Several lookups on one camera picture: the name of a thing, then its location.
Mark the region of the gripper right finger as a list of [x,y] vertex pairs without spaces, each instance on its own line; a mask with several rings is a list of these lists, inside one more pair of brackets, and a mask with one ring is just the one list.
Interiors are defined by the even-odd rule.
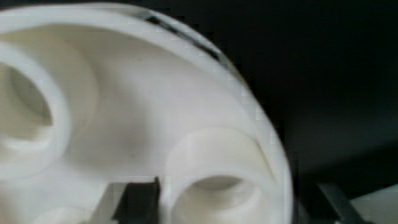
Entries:
[[337,215],[337,223],[373,224],[369,221],[364,220],[337,185],[332,183],[320,183],[318,187],[327,199],[327,203]]

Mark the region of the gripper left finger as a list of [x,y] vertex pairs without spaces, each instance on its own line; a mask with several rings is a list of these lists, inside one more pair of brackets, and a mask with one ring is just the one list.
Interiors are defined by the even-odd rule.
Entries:
[[160,216],[160,180],[126,184],[112,221],[117,224],[158,224]]

